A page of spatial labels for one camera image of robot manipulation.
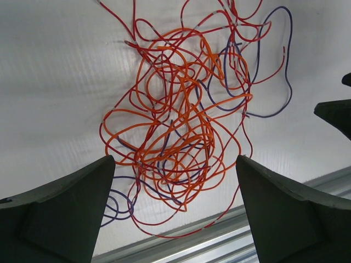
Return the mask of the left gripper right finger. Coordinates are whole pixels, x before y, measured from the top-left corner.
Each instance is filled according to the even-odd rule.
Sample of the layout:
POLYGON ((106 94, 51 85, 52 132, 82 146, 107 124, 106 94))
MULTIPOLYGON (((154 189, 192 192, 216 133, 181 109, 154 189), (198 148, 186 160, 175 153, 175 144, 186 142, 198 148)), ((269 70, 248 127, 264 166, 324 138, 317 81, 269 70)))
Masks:
POLYGON ((350 200, 242 155, 236 173, 259 262, 350 262, 350 200))

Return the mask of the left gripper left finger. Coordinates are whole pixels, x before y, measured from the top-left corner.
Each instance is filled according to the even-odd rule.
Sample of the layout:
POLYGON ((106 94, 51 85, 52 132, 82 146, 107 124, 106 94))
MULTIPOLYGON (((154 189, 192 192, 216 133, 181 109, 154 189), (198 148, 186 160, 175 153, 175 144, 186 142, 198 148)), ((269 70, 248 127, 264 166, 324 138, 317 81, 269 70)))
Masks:
POLYGON ((91 262, 114 172, 105 156, 1 199, 1 262, 91 262))

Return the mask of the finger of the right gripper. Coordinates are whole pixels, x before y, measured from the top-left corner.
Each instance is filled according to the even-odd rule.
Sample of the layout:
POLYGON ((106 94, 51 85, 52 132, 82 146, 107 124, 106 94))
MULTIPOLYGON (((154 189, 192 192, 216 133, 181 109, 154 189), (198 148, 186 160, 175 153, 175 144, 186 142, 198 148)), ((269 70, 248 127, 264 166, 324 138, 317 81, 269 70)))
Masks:
POLYGON ((342 77, 341 82, 342 82, 343 85, 351 87, 351 73, 347 73, 346 75, 344 75, 342 77))
POLYGON ((316 105, 314 114, 350 140, 350 99, 320 102, 316 105))

